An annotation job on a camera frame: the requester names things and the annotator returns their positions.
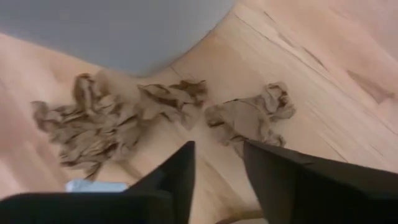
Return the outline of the small brown paper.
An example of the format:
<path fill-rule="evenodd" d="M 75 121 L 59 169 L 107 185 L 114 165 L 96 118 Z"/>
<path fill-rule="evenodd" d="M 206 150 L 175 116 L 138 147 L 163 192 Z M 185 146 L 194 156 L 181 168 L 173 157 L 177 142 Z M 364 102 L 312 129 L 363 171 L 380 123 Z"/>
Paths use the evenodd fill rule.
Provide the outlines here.
<path fill-rule="evenodd" d="M 289 119 L 296 113 L 295 105 L 284 82 L 264 85 L 260 94 L 238 98 L 208 107 L 205 120 L 218 142 L 231 146 L 243 157 L 247 139 L 273 146 L 285 146 L 282 135 L 272 130 L 274 123 Z"/>

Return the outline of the white paper scrap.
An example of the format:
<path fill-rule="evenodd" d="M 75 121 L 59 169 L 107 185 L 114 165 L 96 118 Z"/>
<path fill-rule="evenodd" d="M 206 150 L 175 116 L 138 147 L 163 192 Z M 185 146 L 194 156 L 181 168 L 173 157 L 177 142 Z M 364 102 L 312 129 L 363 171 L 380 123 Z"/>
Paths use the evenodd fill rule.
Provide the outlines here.
<path fill-rule="evenodd" d="M 65 184 L 66 192 L 122 192 L 127 184 L 119 182 L 90 181 L 73 179 Z"/>

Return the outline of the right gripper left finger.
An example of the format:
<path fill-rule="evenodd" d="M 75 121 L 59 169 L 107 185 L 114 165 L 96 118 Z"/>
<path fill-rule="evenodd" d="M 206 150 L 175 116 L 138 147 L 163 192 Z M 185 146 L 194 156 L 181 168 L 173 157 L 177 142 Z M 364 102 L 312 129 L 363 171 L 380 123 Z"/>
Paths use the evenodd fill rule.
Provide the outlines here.
<path fill-rule="evenodd" d="M 0 200 L 0 224 L 188 224 L 195 143 L 186 142 L 122 192 L 17 194 Z"/>

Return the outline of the large brown paper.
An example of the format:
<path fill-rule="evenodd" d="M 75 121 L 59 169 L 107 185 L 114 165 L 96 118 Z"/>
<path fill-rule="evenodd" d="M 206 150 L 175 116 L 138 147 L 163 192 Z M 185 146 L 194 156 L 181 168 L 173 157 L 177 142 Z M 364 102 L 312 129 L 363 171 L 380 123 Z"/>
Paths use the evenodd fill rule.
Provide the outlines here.
<path fill-rule="evenodd" d="M 38 129 L 60 145 L 61 166 L 83 170 L 94 180 L 104 163 L 130 156 L 158 118 L 192 129 L 208 95 L 204 80 L 131 87 L 125 94 L 101 75 L 81 73 L 73 82 L 72 104 L 31 102 Z"/>

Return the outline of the white plastic trash bin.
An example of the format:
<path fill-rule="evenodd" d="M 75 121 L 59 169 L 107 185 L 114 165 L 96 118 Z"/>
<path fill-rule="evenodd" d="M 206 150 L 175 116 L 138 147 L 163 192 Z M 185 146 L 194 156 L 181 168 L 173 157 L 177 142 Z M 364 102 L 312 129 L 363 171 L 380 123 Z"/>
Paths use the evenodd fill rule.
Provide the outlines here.
<path fill-rule="evenodd" d="M 181 57 L 234 0 L 0 0 L 0 33 L 148 76 Z"/>

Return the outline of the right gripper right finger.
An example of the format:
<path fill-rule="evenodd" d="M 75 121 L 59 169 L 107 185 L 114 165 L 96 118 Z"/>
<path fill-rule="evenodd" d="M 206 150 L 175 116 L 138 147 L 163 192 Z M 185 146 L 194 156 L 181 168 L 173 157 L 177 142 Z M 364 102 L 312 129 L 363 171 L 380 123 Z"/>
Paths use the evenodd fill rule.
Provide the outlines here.
<path fill-rule="evenodd" d="M 269 224 L 398 224 L 398 174 L 245 141 L 248 179 Z"/>

